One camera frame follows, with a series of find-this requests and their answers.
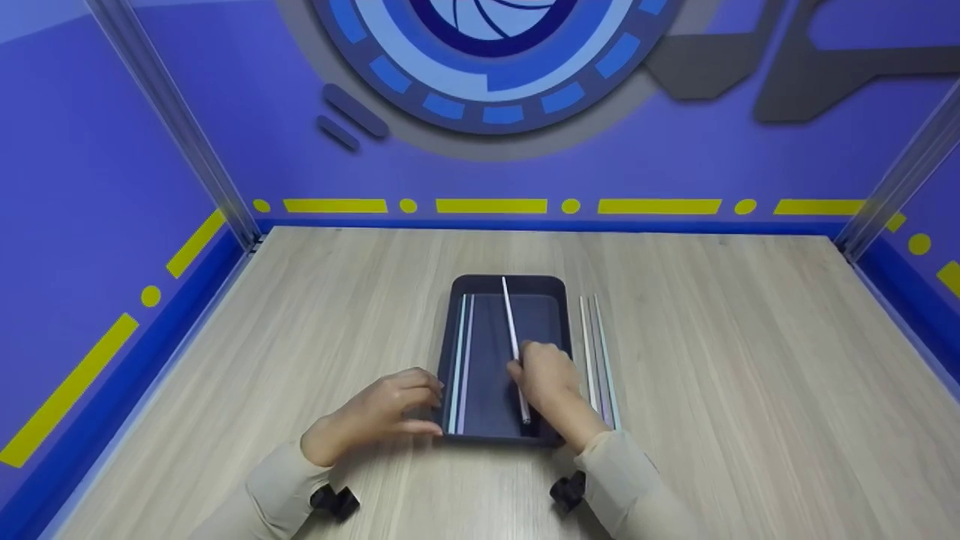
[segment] hand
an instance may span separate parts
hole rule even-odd
[[[393,435],[441,436],[440,426],[404,418],[418,406],[440,406],[443,384],[419,367],[381,377],[348,402],[316,422],[300,438],[303,456],[311,463],[332,466],[357,446]]]
[[[575,453],[581,454],[590,439],[610,430],[580,395],[580,375],[566,353],[552,343],[524,341],[520,357],[522,365],[517,360],[507,364],[510,377]]]

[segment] blue baseboard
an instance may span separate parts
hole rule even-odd
[[[103,387],[0,509],[0,537],[37,538],[123,425],[243,252],[232,234],[209,248]]]
[[[552,231],[566,233],[818,234],[835,238],[846,221],[782,223],[722,221],[557,221],[512,219],[263,218],[264,233],[276,226]]]
[[[938,283],[918,274],[883,237],[857,265],[944,370],[960,380],[960,313],[933,289]]]

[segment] left hand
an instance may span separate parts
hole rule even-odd
[[[441,436],[444,431],[437,424],[404,418],[403,413],[418,406],[440,406],[443,387],[419,367],[381,377],[310,426],[300,438],[303,456],[330,467],[349,450],[393,435]]]

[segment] yellow stripe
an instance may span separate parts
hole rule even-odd
[[[546,213],[546,199],[437,199],[437,213]]]
[[[890,221],[887,222],[887,231],[891,233],[899,231],[904,222],[906,222],[906,216],[900,212],[895,213],[894,216],[890,218]]]
[[[283,199],[291,213],[387,213],[384,199]]]
[[[722,199],[600,199],[597,213],[714,214]]]
[[[23,467],[27,459],[39,448],[43,439],[50,435],[70,407],[80,399],[100,372],[107,367],[137,326],[139,323],[129,314],[120,315],[110,330],[97,341],[80,364],[70,372],[47,401],[36,410],[27,424],[0,451],[0,462],[17,468]]]
[[[190,235],[190,238],[177,251],[177,254],[167,262],[167,270],[173,274],[174,278],[179,278],[186,272],[197,255],[204,250],[206,244],[213,239],[214,234],[220,231],[220,227],[225,222],[224,213],[216,209],[207,217],[199,229]]]
[[[937,272],[937,278],[947,286],[953,294],[960,298],[960,264],[956,260],[947,263]]]
[[[782,199],[775,215],[854,215],[863,201],[848,199]]]

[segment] wood grain surface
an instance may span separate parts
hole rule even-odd
[[[450,284],[598,294],[624,426],[716,538],[956,538],[960,410],[821,237],[277,228],[63,538],[183,538],[278,443],[380,375],[435,370]],[[582,331],[570,321],[575,360]],[[396,441],[300,538],[606,538],[547,495],[563,453]]]

